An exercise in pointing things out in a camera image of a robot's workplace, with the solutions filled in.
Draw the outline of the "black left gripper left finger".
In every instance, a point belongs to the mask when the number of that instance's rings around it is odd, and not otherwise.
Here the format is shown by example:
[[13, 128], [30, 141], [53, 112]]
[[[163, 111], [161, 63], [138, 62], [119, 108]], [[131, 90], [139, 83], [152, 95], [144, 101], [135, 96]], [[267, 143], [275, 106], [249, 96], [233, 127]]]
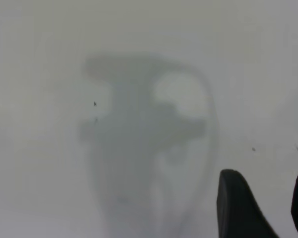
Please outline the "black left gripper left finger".
[[217, 221], [220, 238], [277, 238], [261, 212], [241, 173], [220, 172], [217, 195]]

